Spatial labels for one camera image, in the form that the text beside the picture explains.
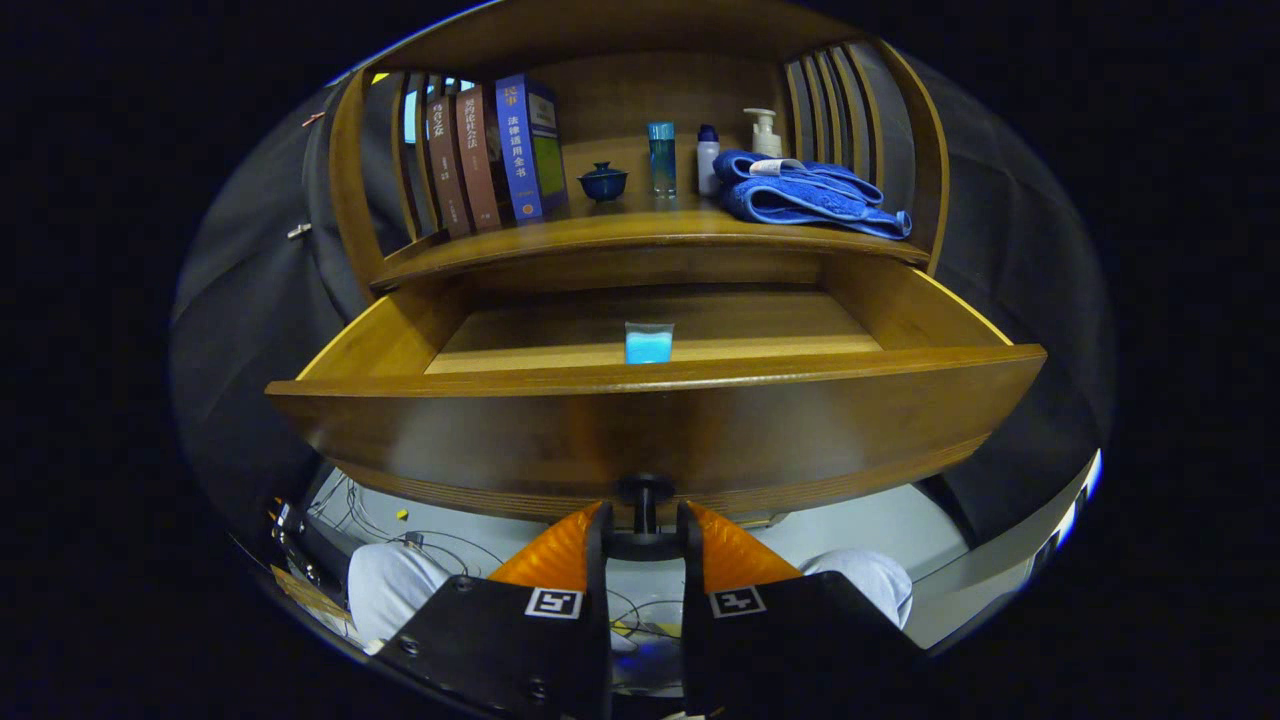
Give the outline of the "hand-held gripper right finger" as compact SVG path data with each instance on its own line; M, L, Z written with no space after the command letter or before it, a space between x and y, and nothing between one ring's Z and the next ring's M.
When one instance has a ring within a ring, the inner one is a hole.
M718 512L678 506L686 714L856 719L911 702L924 651L846 577L803 574Z

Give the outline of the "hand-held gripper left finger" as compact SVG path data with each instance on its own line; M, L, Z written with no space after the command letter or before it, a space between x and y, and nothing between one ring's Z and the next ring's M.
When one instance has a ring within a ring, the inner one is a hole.
M486 717L609 717L612 527L612 505L598 501L489 578L452 577L375 660Z

